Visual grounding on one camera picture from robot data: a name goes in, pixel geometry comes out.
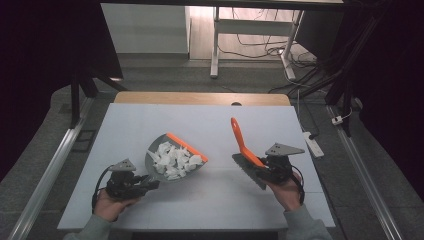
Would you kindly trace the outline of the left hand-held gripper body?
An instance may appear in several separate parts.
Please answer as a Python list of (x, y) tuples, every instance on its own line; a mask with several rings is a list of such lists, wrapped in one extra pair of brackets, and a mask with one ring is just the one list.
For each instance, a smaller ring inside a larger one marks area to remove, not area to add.
[(145, 177), (134, 174), (136, 167), (129, 159), (110, 166), (108, 170), (111, 176), (106, 184), (106, 192), (110, 197), (117, 200), (136, 199), (149, 191), (147, 185), (142, 185)]

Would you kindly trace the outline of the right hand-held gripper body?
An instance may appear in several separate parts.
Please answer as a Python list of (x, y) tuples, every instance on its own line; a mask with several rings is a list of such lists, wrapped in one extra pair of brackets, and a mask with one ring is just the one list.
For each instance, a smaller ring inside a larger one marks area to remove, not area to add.
[(265, 151), (266, 166), (268, 167), (266, 179), (274, 184), (287, 181), (293, 173), (289, 156), (302, 153), (304, 153), (303, 149), (275, 143)]

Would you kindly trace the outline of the pile of white paper scraps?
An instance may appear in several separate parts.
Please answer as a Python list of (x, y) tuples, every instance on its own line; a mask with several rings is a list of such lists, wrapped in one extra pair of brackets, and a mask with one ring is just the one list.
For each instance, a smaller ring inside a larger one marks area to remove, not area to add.
[(165, 181), (176, 181), (204, 165), (199, 154), (190, 153), (186, 147), (167, 141), (147, 150), (146, 166), (155, 176)]

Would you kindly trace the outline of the orange brush with grey bristles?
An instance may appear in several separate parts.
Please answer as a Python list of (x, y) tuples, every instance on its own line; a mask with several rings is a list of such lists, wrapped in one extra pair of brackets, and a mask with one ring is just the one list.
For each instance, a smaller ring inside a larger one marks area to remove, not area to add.
[(231, 118), (231, 127), (240, 151), (239, 154), (233, 155), (233, 160), (259, 186), (261, 190), (265, 190), (266, 184), (256, 176), (257, 170), (265, 170), (258, 167), (260, 164), (264, 163), (245, 146), (239, 124), (234, 117)]

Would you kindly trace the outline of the grey dustpan with orange edge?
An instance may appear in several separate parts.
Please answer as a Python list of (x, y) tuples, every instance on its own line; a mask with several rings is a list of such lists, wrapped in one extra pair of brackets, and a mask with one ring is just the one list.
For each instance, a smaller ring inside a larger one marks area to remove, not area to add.
[[(153, 145), (157, 145), (157, 144), (159, 144), (159, 143), (163, 143), (163, 142), (167, 142), (167, 141), (169, 141), (169, 142), (171, 142), (171, 143), (173, 143), (174, 145), (177, 145), (177, 146), (182, 146), (182, 147), (186, 147), (188, 150), (189, 150), (189, 152), (190, 153), (193, 153), (193, 154), (199, 154), (200, 156), (201, 156), (201, 158), (203, 159), (203, 161), (204, 161), (204, 164), (206, 164), (207, 162), (208, 162), (208, 158), (204, 155), (204, 154), (202, 154), (202, 153), (200, 153), (198, 150), (196, 150), (194, 147), (192, 147), (191, 145), (189, 145), (188, 143), (186, 143), (185, 141), (183, 141), (182, 139), (180, 139), (180, 138), (178, 138), (177, 136), (175, 136), (174, 134), (172, 134), (172, 133), (166, 133), (166, 134), (163, 134), (163, 135), (161, 135), (161, 136), (159, 136), (151, 145), (150, 145), (150, 147), (151, 146), (153, 146)], [(154, 175), (154, 173), (152, 172), (152, 170), (151, 169), (149, 169), (147, 166), (146, 166), (146, 163), (145, 163), (145, 168), (147, 169), (147, 171), (148, 171), (148, 173), (149, 173), (149, 175), (151, 175), (151, 176), (153, 176), (154, 178), (155, 178), (155, 180), (154, 181), (160, 181), (160, 182), (175, 182), (175, 181), (165, 181), (165, 180), (161, 180), (161, 179), (159, 179), (157, 176), (155, 176)]]

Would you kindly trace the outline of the person's left hand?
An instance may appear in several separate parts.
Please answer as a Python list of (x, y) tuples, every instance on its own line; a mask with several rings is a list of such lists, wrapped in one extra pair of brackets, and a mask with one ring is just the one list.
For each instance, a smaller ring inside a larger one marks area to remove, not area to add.
[(94, 214), (106, 221), (113, 222), (129, 206), (136, 204), (140, 198), (116, 200), (110, 197), (105, 190), (101, 190), (94, 207)]

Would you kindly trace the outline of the person's right hand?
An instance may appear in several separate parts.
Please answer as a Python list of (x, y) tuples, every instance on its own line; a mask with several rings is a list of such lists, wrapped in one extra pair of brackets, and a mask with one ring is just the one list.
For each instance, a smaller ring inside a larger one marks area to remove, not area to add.
[(268, 181), (264, 183), (273, 191), (274, 196), (285, 211), (294, 211), (301, 207), (298, 186), (292, 179), (281, 184)]

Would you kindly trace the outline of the white power strip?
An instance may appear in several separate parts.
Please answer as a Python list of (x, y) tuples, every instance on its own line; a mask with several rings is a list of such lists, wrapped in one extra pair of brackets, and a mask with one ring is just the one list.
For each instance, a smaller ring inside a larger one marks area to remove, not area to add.
[(312, 155), (315, 158), (323, 157), (324, 152), (322, 151), (321, 147), (318, 145), (317, 141), (315, 140), (315, 136), (311, 134), (310, 132), (304, 132), (303, 136)]

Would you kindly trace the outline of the wooden table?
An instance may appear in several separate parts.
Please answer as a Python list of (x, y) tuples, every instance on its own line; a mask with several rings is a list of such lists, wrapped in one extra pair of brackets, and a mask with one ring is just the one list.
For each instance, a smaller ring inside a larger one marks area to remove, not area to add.
[(115, 103), (224, 106), (290, 106), (284, 94), (197, 93), (197, 92), (119, 92)]

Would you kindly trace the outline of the black metal stand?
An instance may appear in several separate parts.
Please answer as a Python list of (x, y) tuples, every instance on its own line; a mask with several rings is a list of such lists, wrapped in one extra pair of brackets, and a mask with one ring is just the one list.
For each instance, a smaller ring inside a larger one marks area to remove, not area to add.
[(78, 67), (71, 78), (71, 124), (70, 128), (75, 129), (78, 122), (81, 119), (81, 107), (80, 107), (80, 90), (88, 98), (95, 98), (98, 94), (98, 89), (94, 83), (94, 78), (99, 79), (101, 82), (112, 87), (118, 92), (127, 91), (127, 88), (119, 84), (122, 81), (122, 77), (110, 77), (100, 70), (93, 67)]
[(353, 67), (363, 50), (369, 35), (375, 27), (372, 9), (366, 6), (367, 0), (343, 0), (345, 7), (341, 12), (348, 16), (342, 21), (341, 32), (345, 37), (339, 49), (319, 66), (326, 71), (323, 80), (312, 84), (300, 93), (300, 98), (311, 95), (324, 87), (330, 86), (325, 95), (325, 103), (333, 106), (343, 99), (342, 116), (340, 123), (342, 130), (350, 137), (350, 114), (352, 111), (351, 98), (353, 96)]

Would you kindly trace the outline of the black curtain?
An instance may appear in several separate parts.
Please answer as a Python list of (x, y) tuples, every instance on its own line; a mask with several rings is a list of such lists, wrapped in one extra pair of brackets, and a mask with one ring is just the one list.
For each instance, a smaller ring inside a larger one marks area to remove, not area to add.
[(123, 77), (101, 0), (0, 0), (0, 181), (78, 70)]
[(424, 0), (393, 0), (354, 72), (360, 119), (424, 198)]

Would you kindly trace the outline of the aluminium rail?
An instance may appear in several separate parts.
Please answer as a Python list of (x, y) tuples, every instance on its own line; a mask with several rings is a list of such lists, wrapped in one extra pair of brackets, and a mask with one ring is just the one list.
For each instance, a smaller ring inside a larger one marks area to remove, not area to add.
[(339, 138), (349, 156), (349, 159), (358, 175), (363, 189), (374, 209), (380, 225), (388, 240), (404, 240), (404, 237), (394, 220), (389, 207), (384, 201), (380, 191), (377, 189), (371, 174), (369, 173), (363, 159), (351, 137), (343, 130), (341, 125), (334, 125)]
[(82, 106), (80, 107), (79, 119), (77, 120), (76, 125), (66, 131), (19, 219), (7, 237), (7, 240), (26, 240), (65, 163), (65, 160), (73, 147), (73, 144), (86, 122), (93, 102), (93, 98), (84, 99)]

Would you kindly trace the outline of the white desk frame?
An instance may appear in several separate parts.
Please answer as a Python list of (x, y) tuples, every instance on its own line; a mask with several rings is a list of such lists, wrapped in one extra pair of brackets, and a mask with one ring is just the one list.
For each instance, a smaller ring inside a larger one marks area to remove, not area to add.
[(286, 78), (295, 80), (296, 76), (289, 61), (291, 47), (295, 40), (295, 36), (300, 26), (303, 11), (295, 10), (294, 18), (291, 22), (267, 21), (267, 20), (236, 20), (221, 19), (220, 8), (215, 7), (213, 11), (213, 48), (211, 54), (210, 77), (216, 79), (218, 77), (218, 41), (220, 34), (242, 34), (242, 35), (268, 35), (287, 37), (287, 45), (278, 54), (284, 66)]

